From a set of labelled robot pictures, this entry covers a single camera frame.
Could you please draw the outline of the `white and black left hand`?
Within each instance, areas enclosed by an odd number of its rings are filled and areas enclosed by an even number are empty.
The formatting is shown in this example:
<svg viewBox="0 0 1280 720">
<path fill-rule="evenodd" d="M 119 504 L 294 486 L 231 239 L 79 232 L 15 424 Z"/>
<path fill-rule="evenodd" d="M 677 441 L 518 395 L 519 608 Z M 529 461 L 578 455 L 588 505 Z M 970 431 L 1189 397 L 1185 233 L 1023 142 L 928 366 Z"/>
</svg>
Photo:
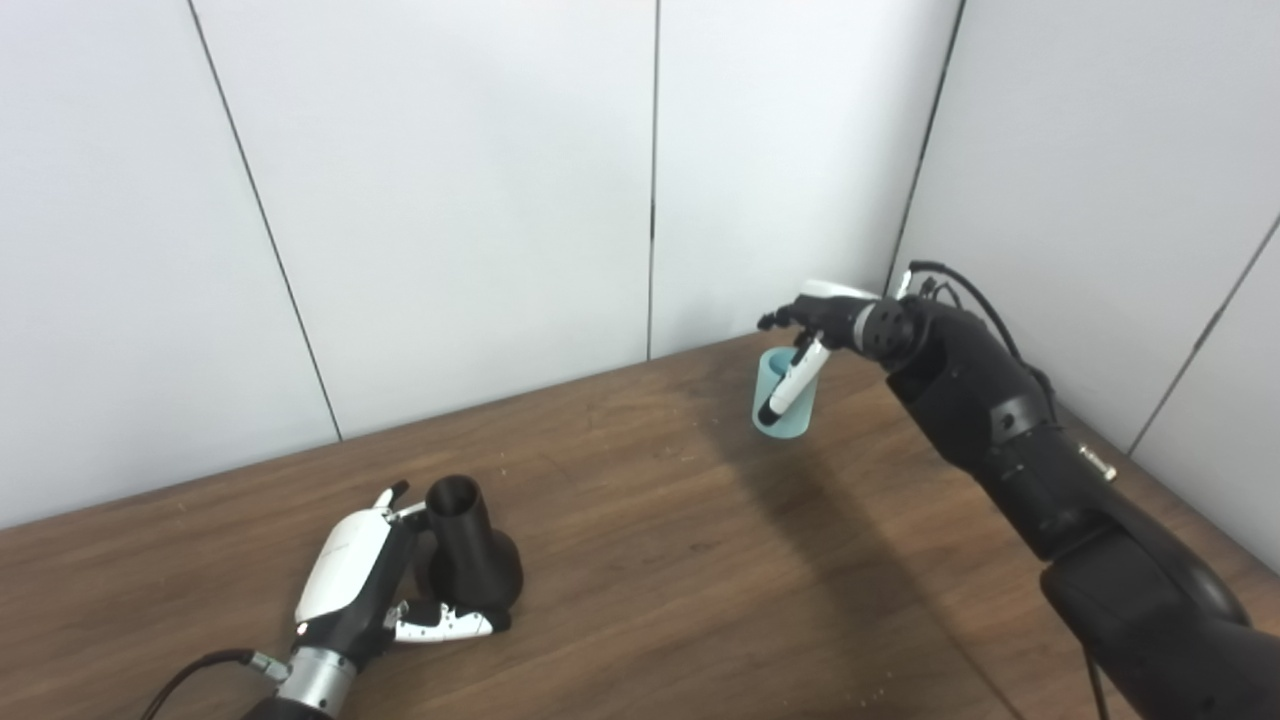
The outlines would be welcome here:
<svg viewBox="0 0 1280 720">
<path fill-rule="evenodd" d="M 507 632 L 524 589 L 515 542 L 492 524 L 472 477 L 436 480 L 397 509 L 401 480 L 338 521 L 294 609 L 293 648 L 366 667 L 394 643 L 436 644 Z"/>
</svg>

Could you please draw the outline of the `white and black right hand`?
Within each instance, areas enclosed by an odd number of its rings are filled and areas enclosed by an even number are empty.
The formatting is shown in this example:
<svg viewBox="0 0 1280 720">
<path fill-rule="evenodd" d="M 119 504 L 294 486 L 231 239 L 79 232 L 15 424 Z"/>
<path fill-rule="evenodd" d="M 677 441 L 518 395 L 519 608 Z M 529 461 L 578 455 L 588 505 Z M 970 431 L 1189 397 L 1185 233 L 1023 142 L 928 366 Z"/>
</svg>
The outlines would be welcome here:
<svg viewBox="0 0 1280 720">
<path fill-rule="evenodd" d="M 861 329 L 867 316 L 883 300 L 878 293 L 845 284 L 806 281 L 792 302 L 760 316 L 756 322 L 759 331 L 791 325 L 800 329 L 795 341 L 796 354 L 756 410 L 756 419 L 763 427 L 774 427 L 785 419 L 801 395 L 817 384 L 835 350 L 861 351 Z"/>
</svg>

